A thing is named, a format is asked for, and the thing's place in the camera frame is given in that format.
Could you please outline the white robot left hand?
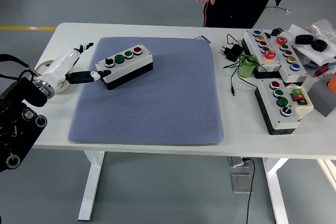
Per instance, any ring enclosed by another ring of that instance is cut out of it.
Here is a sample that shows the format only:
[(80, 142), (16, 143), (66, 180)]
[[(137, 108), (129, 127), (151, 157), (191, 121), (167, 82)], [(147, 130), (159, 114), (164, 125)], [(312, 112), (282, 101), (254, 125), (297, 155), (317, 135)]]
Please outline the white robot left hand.
[(93, 46), (92, 42), (79, 45), (68, 53), (56, 58), (47, 70), (33, 80), (33, 84), (56, 92), (64, 81), (70, 84), (94, 82), (111, 74), (111, 70), (81, 71), (69, 73), (84, 50)]

